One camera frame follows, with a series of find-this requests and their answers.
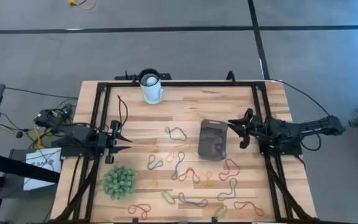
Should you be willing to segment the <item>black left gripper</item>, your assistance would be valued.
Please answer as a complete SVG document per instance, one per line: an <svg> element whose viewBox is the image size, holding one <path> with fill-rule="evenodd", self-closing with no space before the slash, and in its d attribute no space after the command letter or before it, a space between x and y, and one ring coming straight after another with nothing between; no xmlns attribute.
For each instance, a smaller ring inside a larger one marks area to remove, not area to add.
<svg viewBox="0 0 358 224"><path fill-rule="evenodd" d="M120 128L122 124L118 120L111 121L112 133L109 134L107 132L100 132L98 133L98 148L100 150L107 149L108 152L105 157L106 164L112 164L114 162L114 154L118 153L119 151L129 149L130 146L116 146L117 140L122 140L125 142L132 142L131 140L125 138L121 135Z"/></svg>

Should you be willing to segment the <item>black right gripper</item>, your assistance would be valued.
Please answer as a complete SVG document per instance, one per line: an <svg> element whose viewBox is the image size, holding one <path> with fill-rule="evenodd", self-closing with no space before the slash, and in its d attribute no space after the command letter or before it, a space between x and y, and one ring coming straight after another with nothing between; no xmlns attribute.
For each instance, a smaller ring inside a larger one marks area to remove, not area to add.
<svg viewBox="0 0 358 224"><path fill-rule="evenodd" d="M265 127L262 118L259 115L254 115L252 108L248 108L241 119L229 119L228 126L238 135L242 136L243 140L240 143L240 148L245 149L250 143L250 136L257 139L266 140Z"/></svg>

